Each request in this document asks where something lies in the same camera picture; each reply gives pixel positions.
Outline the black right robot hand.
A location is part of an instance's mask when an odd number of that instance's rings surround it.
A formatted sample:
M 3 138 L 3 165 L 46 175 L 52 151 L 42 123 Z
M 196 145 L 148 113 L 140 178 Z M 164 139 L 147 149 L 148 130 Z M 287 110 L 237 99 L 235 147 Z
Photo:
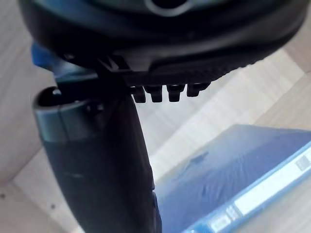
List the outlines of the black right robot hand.
M 20 0 L 32 61 L 55 86 L 32 110 L 86 233 L 160 233 L 136 103 L 178 102 L 254 64 L 299 31 L 308 0 Z

